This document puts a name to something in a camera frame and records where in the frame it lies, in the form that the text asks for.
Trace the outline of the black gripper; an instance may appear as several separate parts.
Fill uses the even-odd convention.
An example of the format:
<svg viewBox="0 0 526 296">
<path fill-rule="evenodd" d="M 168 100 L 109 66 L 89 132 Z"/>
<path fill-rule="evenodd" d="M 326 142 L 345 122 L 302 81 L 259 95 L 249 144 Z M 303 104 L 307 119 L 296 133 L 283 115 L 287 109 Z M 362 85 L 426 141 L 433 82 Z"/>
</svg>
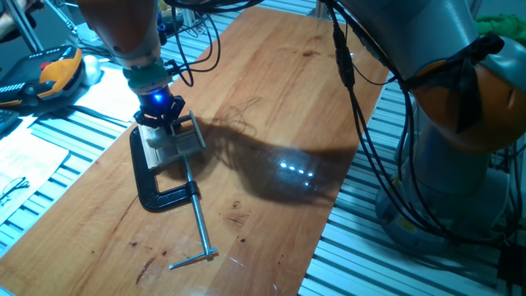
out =
<svg viewBox="0 0 526 296">
<path fill-rule="evenodd" d="M 151 128 L 166 127 L 168 135 L 179 131 L 181 123 L 178 118 L 184 108 L 185 100 L 180 95 L 172 95 L 168 86 L 139 95 L 141 110 L 133 117 L 142 126 Z"/>
</svg>

